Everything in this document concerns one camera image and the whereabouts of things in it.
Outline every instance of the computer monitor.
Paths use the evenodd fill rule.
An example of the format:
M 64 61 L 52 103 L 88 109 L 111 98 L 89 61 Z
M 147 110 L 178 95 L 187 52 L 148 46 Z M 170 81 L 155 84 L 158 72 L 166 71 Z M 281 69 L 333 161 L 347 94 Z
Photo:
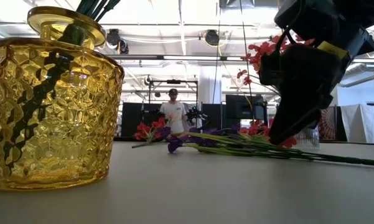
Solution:
M 265 120 L 267 112 L 266 106 L 263 106 L 264 99 L 262 96 L 241 96 L 241 95 L 226 95 L 225 104 L 228 119 L 260 119 Z

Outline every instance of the table surface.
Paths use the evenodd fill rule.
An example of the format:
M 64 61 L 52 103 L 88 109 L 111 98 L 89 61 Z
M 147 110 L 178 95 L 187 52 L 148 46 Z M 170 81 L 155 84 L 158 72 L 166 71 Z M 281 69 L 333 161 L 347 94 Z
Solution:
M 116 142 L 109 176 L 46 192 L 0 191 L 0 223 L 374 223 L 374 167 L 200 154 Z M 374 159 L 374 146 L 321 144 Z

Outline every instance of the baseball cap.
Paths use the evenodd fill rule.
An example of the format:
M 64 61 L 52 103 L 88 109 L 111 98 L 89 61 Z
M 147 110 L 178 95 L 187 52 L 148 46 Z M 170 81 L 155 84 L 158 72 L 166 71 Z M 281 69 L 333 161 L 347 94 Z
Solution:
M 169 95 L 178 95 L 178 94 L 179 92 L 174 88 L 169 90 Z

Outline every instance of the yellow glass vase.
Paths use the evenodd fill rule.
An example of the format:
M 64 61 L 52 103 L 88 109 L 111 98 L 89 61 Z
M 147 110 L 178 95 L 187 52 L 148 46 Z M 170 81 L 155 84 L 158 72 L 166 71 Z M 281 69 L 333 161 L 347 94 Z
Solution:
M 58 189 L 108 174 L 123 69 L 87 16 L 36 7 L 39 39 L 0 40 L 0 189 Z

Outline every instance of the man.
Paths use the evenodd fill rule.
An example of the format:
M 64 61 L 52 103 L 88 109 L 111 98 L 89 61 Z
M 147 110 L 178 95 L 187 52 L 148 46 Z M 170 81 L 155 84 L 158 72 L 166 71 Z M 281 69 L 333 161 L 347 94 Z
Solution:
M 169 120 L 167 125 L 173 133 L 184 132 L 183 121 L 185 121 L 186 112 L 184 105 L 176 100 L 178 94 L 179 92 L 174 88 L 169 90 L 170 100 L 161 106 L 161 112 Z

